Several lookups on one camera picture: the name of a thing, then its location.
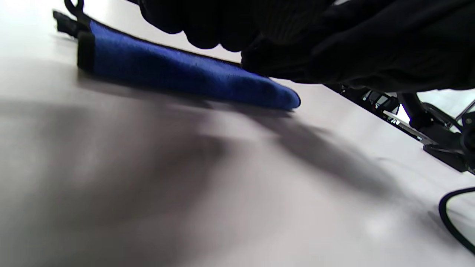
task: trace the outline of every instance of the gloved hand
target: gloved hand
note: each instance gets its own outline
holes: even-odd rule
[[[382,92],[471,89],[473,14],[472,0],[351,0],[327,9],[295,44],[256,40],[242,51],[242,66]]]
[[[221,44],[241,51],[262,34],[275,43],[295,39],[333,0],[129,0],[160,30],[184,31],[201,49]]]

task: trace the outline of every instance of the black plastic part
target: black plastic part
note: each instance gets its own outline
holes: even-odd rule
[[[466,172],[468,171],[468,167],[465,163],[465,159],[463,155],[458,153],[445,150],[436,145],[425,145],[423,146],[425,152],[429,153],[433,157],[439,159],[443,163],[449,165],[450,167],[454,168],[459,172]]]
[[[95,58],[95,37],[92,33],[81,32],[77,40],[77,66],[84,71],[93,72]]]

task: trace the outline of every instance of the white surface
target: white surface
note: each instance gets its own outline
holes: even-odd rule
[[[435,205],[475,179],[416,140],[323,86],[285,82],[285,118],[83,77],[52,8],[0,0],[0,266],[474,266]],[[195,51],[130,3],[86,11]]]

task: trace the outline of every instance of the blue cloth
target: blue cloth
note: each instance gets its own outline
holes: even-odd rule
[[[95,36],[93,72],[157,89],[291,110],[300,105],[292,89],[219,60],[137,40],[90,22]]]

